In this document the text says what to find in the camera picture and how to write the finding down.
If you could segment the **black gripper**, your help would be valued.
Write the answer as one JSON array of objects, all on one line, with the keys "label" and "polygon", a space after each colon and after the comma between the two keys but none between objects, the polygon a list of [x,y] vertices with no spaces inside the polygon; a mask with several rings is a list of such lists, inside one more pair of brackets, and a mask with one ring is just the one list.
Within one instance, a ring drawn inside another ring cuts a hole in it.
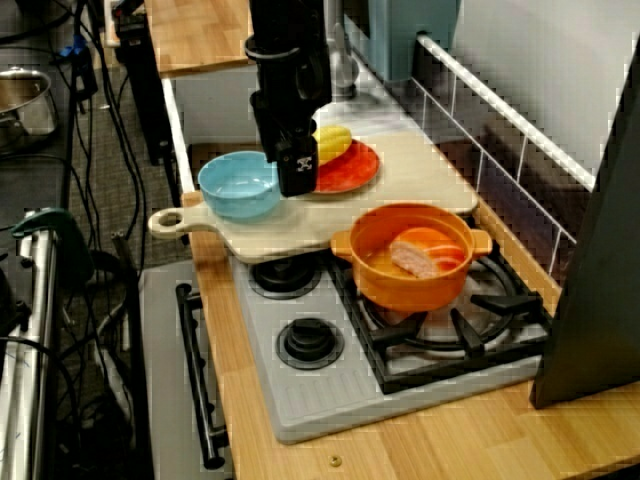
[{"label": "black gripper", "polygon": [[313,116],[332,99],[325,44],[269,52],[255,43],[248,57],[258,67],[259,88],[250,97],[268,162],[277,161],[284,197],[313,192],[318,176]]}]

